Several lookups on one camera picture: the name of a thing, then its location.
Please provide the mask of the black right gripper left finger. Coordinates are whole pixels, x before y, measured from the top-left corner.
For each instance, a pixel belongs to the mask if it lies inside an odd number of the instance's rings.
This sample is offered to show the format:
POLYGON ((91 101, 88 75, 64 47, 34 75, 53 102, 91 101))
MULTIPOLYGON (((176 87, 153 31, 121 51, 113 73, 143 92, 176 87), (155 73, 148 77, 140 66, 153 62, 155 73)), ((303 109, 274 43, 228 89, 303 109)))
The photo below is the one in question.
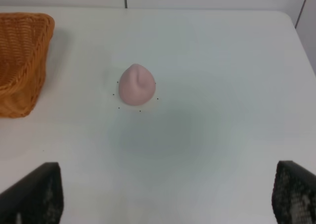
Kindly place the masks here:
POLYGON ((61 169, 46 162, 0 194, 2 224, 58 224, 64 210, 61 169))

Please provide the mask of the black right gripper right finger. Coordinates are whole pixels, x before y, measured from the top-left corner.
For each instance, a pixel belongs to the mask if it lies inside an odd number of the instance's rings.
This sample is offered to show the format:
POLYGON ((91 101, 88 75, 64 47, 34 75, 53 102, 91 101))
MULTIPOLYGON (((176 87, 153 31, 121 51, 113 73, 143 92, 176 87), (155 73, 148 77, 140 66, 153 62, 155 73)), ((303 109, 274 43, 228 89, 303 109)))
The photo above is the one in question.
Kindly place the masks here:
POLYGON ((278 224, 316 222, 316 176, 293 161, 279 161, 272 193, 278 224))

